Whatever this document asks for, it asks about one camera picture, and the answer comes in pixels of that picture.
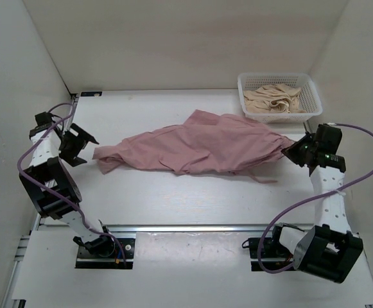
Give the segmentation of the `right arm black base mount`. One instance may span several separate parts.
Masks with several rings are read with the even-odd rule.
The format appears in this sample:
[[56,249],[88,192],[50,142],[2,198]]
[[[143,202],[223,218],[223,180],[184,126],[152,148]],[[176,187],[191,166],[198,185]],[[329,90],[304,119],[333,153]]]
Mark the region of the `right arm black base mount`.
[[[257,247],[259,241],[260,238],[258,237],[249,237],[241,244],[242,249],[249,251],[252,272],[263,271],[257,259]],[[275,271],[289,265],[293,261],[293,255],[287,248],[279,243],[275,243],[271,237],[267,237],[261,250],[261,259],[264,266]]]

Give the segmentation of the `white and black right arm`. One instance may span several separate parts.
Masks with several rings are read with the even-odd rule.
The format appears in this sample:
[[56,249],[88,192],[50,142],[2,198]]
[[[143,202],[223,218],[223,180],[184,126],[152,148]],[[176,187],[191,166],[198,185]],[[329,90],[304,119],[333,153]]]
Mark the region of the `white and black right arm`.
[[279,257],[291,253],[293,269],[341,284],[363,251],[363,241],[353,235],[340,190],[345,159],[336,154],[342,131],[321,124],[315,133],[282,150],[296,165],[309,169],[315,194],[315,224],[303,231],[281,223],[274,227],[270,251]]

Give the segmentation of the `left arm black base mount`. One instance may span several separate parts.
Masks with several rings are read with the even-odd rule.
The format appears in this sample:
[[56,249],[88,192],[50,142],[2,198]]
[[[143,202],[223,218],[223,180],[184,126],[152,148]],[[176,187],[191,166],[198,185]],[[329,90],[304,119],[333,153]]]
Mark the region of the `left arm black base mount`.
[[135,238],[118,238],[123,248],[111,241],[108,237],[95,244],[88,250],[89,243],[84,244],[80,237],[75,236],[73,241],[78,245],[75,268],[91,270],[131,270],[134,265]]

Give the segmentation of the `pink trousers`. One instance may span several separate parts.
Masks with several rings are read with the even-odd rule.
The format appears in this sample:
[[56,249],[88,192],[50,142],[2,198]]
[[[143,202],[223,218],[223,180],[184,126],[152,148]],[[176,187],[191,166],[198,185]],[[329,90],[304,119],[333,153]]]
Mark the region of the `pink trousers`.
[[176,175],[245,175],[261,182],[254,168],[277,162],[283,149],[293,144],[292,139],[255,120],[195,110],[182,124],[95,148],[92,158],[103,174],[127,165]]

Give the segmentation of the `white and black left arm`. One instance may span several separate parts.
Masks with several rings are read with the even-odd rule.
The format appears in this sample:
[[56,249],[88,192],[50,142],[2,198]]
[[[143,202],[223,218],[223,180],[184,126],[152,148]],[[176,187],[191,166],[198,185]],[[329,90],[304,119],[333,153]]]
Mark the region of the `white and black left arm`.
[[26,169],[20,169],[19,178],[42,218],[65,223],[76,232],[74,242],[90,254],[112,257],[117,252],[115,240],[101,222],[93,223],[83,214],[81,193],[64,166],[85,164],[79,152],[98,142],[74,123],[65,132],[58,127],[47,132],[50,127],[43,124],[30,131],[32,159]]

